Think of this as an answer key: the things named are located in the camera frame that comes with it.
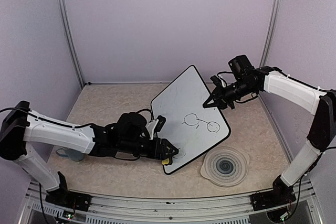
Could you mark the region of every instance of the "plastic lid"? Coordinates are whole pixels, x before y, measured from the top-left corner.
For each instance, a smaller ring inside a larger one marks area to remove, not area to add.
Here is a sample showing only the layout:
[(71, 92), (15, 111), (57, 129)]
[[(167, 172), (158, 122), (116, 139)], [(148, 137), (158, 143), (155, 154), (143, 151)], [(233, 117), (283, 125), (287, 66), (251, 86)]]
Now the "plastic lid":
[(248, 172), (249, 156), (231, 147), (217, 147), (209, 151), (201, 168), (201, 175), (222, 187), (241, 183)]

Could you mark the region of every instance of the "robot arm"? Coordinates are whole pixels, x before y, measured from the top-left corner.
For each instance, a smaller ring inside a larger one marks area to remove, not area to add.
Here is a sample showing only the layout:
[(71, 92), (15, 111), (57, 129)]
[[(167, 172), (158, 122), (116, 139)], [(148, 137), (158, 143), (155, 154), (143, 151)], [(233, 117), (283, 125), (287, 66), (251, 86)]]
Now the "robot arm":
[(285, 75), (279, 68), (265, 66), (255, 69), (245, 55), (229, 61), (229, 66), (237, 81), (226, 86), (220, 76), (212, 76), (216, 87), (204, 102), (204, 108), (216, 106), (226, 109), (229, 106), (234, 109), (234, 102), (239, 102), (243, 96), (265, 91), (279, 95), (315, 116), (308, 140), (289, 167), (275, 179), (273, 190), (251, 196), (254, 210), (295, 201), (293, 185), (316, 166), (321, 154), (336, 136), (336, 91), (304, 84)]
[(159, 116), (147, 124), (139, 113), (122, 114), (117, 123), (106, 126), (76, 125), (48, 118), (29, 109), (21, 101), (3, 121), (0, 131), (0, 157), (14, 161), (45, 188), (46, 201), (87, 211), (90, 195), (67, 189), (65, 177), (37, 154), (31, 142), (47, 143), (97, 157), (115, 157), (117, 152), (134, 157), (164, 160), (179, 151), (167, 139), (155, 137), (165, 123)]

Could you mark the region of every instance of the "white board with black border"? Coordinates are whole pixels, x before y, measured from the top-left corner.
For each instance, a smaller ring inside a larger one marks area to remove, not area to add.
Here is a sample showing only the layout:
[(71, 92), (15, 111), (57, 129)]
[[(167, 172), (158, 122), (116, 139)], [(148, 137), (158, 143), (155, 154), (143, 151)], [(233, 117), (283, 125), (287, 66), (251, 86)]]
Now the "white board with black border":
[(222, 112), (202, 106), (209, 95), (196, 67), (189, 66), (152, 100), (154, 117), (166, 118), (158, 137), (179, 148), (173, 164), (163, 166), (166, 174), (181, 169), (229, 137), (231, 129)]

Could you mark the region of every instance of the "beige countertop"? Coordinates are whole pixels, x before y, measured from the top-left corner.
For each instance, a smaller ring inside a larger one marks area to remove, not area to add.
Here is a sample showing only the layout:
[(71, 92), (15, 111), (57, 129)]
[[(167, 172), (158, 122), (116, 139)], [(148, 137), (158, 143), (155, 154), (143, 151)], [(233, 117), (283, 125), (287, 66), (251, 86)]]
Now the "beige countertop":
[[(166, 86), (167, 84), (85, 86), (67, 121), (77, 124), (93, 122), (98, 125), (116, 122), (122, 113), (150, 108), (151, 100)], [(232, 132), (220, 146), (233, 147), (248, 153), (250, 157), (247, 177), (234, 187), (216, 186), (200, 175), (204, 156), (172, 175), (163, 173), (160, 161), (147, 158), (127, 162), (111, 157), (85, 156), (84, 160), (73, 162), (57, 156), (53, 151), (48, 163), (65, 175), (69, 189), (104, 195), (195, 198), (270, 188), (274, 179), (288, 166), (288, 162), (260, 101), (257, 99), (236, 104), (236, 109), (226, 109), (223, 114)]]

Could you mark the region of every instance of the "wire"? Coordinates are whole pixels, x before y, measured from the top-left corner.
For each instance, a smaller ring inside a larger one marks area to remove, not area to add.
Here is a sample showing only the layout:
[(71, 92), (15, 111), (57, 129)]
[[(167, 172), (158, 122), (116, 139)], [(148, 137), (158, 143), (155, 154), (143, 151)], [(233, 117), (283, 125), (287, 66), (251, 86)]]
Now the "wire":
[(291, 200), (289, 200), (289, 209), (288, 209), (288, 211), (292, 210), (292, 206), (293, 206), (293, 202)]
[(231, 74), (233, 74), (232, 72), (222, 71), (222, 72), (218, 72), (217, 75), (222, 74), (222, 73), (231, 73)]
[(220, 76), (220, 74), (222, 74), (222, 73), (232, 73), (232, 72), (222, 71), (222, 72), (218, 72), (218, 73), (217, 73), (217, 77), (220, 78), (222, 81), (224, 81), (225, 86), (227, 87), (227, 82), (226, 82), (226, 80), (224, 80), (224, 78)]
[(246, 102), (249, 102), (249, 101), (252, 101), (252, 100), (258, 98), (258, 95), (256, 95), (256, 96), (254, 97), (253, 94), (251, 94), (251, 96), (252, 96), (252, 98), (247, 99), (247, 100), (245, 100), (245, 101), (242, 101), (242, 102), (240, 102), (240, 101), (235, 101), (235, 102), (236, 102), (236, 103), (239, 103), (239, 104), (243, 104), (243, 103), (246, 103)]
[(292, 218), (293, 217), (293, 215), (294, 215), (294, 213), (295, 213), (295, 211), (296, 211), (296, 209), (298, 208), (298, 205), (299, 205), (299, 201), (300, 201), (300, 194), (301, 194), (301, 183), (302, 183), (302, 178), (304, 177), (304, 174), (301, 176), (301, 178), (299, 179), (299, 181), (300, 181), (300, 184), (299, 184), (299, 193), (298, 193), (298, 199), (297, 199), (297, 202), (296, 202), (296, 205), (295, 205), (295, 208), (294, 208), (294, 210), (293, 210), (293, 212), (290, 214), (290, 216), (288, 217), (288, 218), (286, 218), (286, 219), (284, 219), (284, 220), (281, 220), (281, 221), (277, 221), (277, 222), (275, 222), (275, 223), (284, 223), (285, 221), (287, 221), (287, 220), (289, 220), (290, 218)]
[(43, 218), (44, 218), (46, 224), (50, 224), (49, 221), (47, 220), (46, 214), (44, 213), (43, 201), (42, 201), (42, 186), (41, 186), (41, 183), (39, 183), (39, 186), (40, 186), (40, 204), (41, 204), (41, 209), (42, 209), (42, 215), (43, 215)]
[(27, 115), (32, 116), (33, 118), (35, 118), (37, 120), (45, 121), (45, 122), (52, 123), (52, 124), (55, 124), (55, 125), (59, 125), (59, 126), (66, 127), (66, 128), (79, 129), (79, 128), (83, 128), (83, 127), (86, 127), (86, 126), (95, 125), (94, 123), (87, 123), (87, 124), (78, 125), (78, 126), (71, 126), (71, 125), (68, 125), (68, 124), (55, 122), (55, 121), (52, 121), (52, 120), (49, 120), (49, 119), (46, 119), (46, 118), (40, 118), (37, 115), (31, 114), (28, 111), (25, 111), (25, 110), (19, 109), (19, 108), (5, 108), (5, 109), (0, 110), (0, 113), (8, 111), (8, 110), (20, 111), (20, 112), (23, 112)]
[(321, 92), (326, 92), (326, 93), (328, 93), (328, 92), (336, 92), (335, 89), (330, 89), (330, 90), (318, 89), (318, 88), (316, 88), (316, 87), (314, 87), (314, 86), (312, 86), (312, 85), (310, 85), (310, 84), (307, 84), (307, 83), (305, 83), (305, 82), (303, 82), (303, 81), (300, 81), (300, 80), (298, 80), (298, 79), (295, 79), (295, 78), (293, 78), (293, 77), (291, 77), (291, 76), (288, 76), (287, 74), (285, 74), (285, 73), (284, 73), (280, 68), (278, 68), (278, 67), (273, 67), (273, 68), (274, 68), (276, 71), (278, 71), (280, 74), (282, 74), (282, 75), (284, 75), (285, 77), (287, 77), (288, 79), (291, 79), (291, 80), (296, 81), (296, 82), (298, 82), (298, 83), (300, 83), (300, 84), (306, 85), (306, 86), (308, 86), (308, 87), (310, 87), (310, 88), (312, 88), (312, 89), (319, 90), (319, 91), (321, 91)]
[(123, 161), (137, 161), (137, 160), (140, 159), (140, 156), (137, 157), (137, 158), (133, 158), (133, 159), (131, 159), (131, 158), (119, 158), (119, 157), (113, 157), (113, 158), (118, 159), (118, 160), (123, 160)]
[(73, 203), (74, 203), (74, 207), (73, 207), (73, 211), (74, 211), (74, 213), (73, 213), (73, 217), (74, 217), (75, 214), (76, 214), (76, 199), (75, 199), (75, 201), (74, 201)]
[(153, 115), (153, 111), (150, 110), (150, 109), (142, 109), (142, 110), (139, 110), (139, 111), (136, 111), (137, 114), (143, 112), (143, 111), (148, 111), (151, 113), (151, 120), (154, 120), (154, 115)]

